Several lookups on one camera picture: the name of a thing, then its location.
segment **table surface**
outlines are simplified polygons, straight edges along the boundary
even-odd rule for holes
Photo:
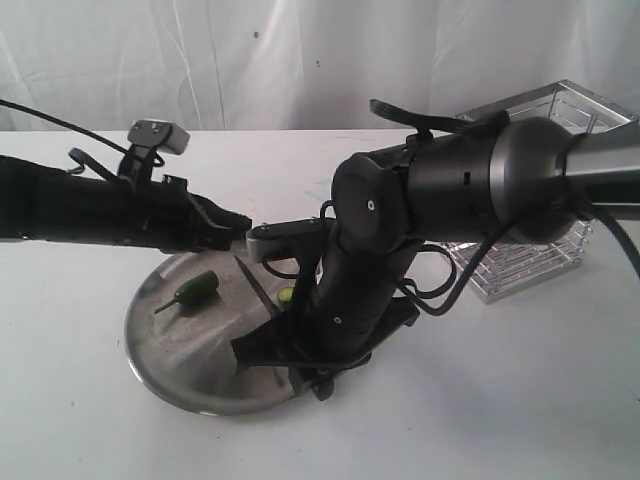
[[[198,132],[158,175],[187,177],[256,223],[304,218],[342,160],[406,133]],[[73,146],[112,169],[120,158],[73,133],[0,134],[2,154],[61,168]],[[244,417],[181,411],[129,368],[125,313],[165,258],[0,246],[0,478],[640,478],[640,284],[603,226],[581,268],[490,306],[467,289],[328,401]],[[427,287],[446,268],[419,257],[412,274]]]

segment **white backdrop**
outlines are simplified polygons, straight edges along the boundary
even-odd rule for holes
[[[561,78],[640,110],[638,0],[1,4],[0,97],[91,129],[385,127],[369,98],[454,114]]]

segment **green chili pepper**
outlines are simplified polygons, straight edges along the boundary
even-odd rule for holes
[[[153,313],[160,313],[176,303],[184,306],[196,305],[211,297],[219,285],[220,280],[218,280],[215,272],[213,270],[207,270],[180,285],[176,293],[174,293],[173,298],[157,308]]]
[[[293,287],[284,287],[278,292],[278,305],[283,310],[288,310],[291,306],[291,299],[293,298]]]

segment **wire rack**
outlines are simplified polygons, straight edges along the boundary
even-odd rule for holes
[[[506,110],[512,120],[549,117],[571,133],[596,133],[638,123],[638,116],[569,80],[506,98],[458,115],[465,120]],[[578,267],[585,255],[591,225],[578,221],[548,245],[495,245],[476,268],[471,286],[491,303]],[[475,243],[446,243],[459,269],[476,252]]]

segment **metal plate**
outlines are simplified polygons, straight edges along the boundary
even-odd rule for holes
[[[283,367],[253,367],[236,375],[230,340],[269,319],[267,310],[245,279],[233,254],[249,261],[244,244],[231,252],[182,254],[168,259],[140,286],[129,312],[125,341],[136,376],[163,400],[184,410],[237,415],[266,410],[294,397]],[[293,271],[295,261],[277,265]],[[272,299],[292,281],[250,265]],[[212,269],[220,279],[218,296],[205,305],[181,305],[156,315],[185,281]]]

